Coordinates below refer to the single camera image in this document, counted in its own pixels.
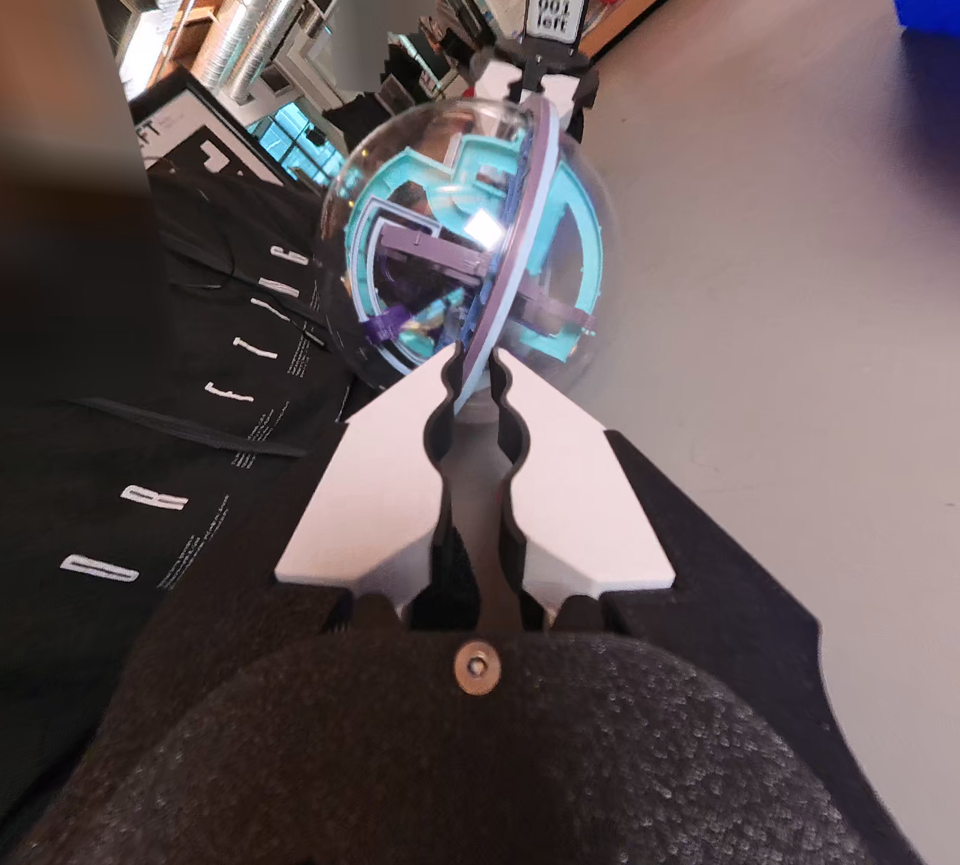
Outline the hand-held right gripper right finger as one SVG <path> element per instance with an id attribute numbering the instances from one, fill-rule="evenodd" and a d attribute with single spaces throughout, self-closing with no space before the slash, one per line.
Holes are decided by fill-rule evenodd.
<path id="1" fill-rule="evenodd" d="M 508 351 L 489 358 L 497 445 L 509 461 L 499 558 L 535 607 L 660 592 L 676 573 L 605 426 Z"/>

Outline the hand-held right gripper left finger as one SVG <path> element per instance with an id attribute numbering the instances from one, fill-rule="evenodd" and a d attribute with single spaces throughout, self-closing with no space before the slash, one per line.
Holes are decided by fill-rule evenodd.
<path id="1" fill-rule="evenodd" d="M 460 349 L 445 347 L 346 421 L 277 582 L 382 595 L 394 608 L 428 586 L 459 390 Z"/>

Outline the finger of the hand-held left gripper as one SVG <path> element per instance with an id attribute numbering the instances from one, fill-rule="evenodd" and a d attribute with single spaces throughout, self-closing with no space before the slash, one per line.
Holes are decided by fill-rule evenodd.
<path id="1" fill-rule="evenodd" d="M 580 91 L 581 78 L 545 75 L 539 83 L 542 96 L 552 104 L 557 114 L 559 130 L 582 131 L 585 127 L 586 96 Z"/>

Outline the clear maze ball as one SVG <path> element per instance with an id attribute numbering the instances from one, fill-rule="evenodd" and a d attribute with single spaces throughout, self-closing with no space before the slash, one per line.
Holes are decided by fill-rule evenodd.
<path id="1" fill-rule="evenodd" d="M 457 411 L 486 424 L 496 350 L 562 393 L 584 377 L 612 322 L 618 238 L 606 187 L 545 94 L 419 105 L 369 134 L 330 186 L 321 307 L 377 393 L 459 346 Z"/>

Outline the person in black jacket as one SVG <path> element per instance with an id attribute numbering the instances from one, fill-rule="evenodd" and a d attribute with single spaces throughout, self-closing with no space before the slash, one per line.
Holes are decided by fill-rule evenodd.
<path id="1" fill-rule="evenodd" d="M 369 400 L 315 258 L 322 198 L 151 170 L 173 342 L 150 383 L 2 404 L 2 845 L 88 747 L 138 634 Z"/>

